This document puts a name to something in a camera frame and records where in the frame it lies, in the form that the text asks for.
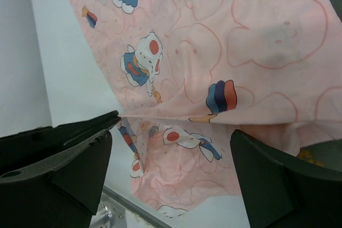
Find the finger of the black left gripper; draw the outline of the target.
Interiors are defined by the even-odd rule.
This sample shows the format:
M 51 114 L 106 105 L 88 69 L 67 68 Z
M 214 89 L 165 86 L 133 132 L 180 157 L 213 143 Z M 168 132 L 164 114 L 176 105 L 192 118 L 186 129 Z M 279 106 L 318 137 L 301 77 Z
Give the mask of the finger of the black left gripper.
M 42 127 L 1 138 L 1 174 L 29 166 L 71 148 L 119 122 L 119 112 L 96 118 Z

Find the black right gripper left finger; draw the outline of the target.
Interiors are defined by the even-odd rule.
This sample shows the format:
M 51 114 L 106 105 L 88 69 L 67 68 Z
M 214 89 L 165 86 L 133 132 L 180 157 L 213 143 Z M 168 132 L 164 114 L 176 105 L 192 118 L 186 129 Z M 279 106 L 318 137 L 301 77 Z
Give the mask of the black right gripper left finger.
M 1 175 L 1 227 L 89 227 L 112 148 L 103 130 L 29 166 Z

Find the pink cartoon pillowcase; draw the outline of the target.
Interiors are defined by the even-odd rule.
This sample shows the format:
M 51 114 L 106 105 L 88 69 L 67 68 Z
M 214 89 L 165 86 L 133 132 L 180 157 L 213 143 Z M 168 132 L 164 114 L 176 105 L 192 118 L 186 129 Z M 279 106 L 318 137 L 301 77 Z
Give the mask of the pink cartoon pillowcase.
M 239 195 L 236 129 L 291 155 L 341 138 L 329 0 L 69 0 L 122 105 L 133 195 L 169 218 Z

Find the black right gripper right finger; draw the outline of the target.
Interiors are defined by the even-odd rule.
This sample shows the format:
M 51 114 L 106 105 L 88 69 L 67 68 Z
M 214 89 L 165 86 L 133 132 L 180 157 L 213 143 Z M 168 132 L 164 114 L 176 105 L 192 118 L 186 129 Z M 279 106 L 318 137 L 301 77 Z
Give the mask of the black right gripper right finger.
M 241 130 L 230 139 L 251 227 L 341 227 L 341 172 L 308 163 Z

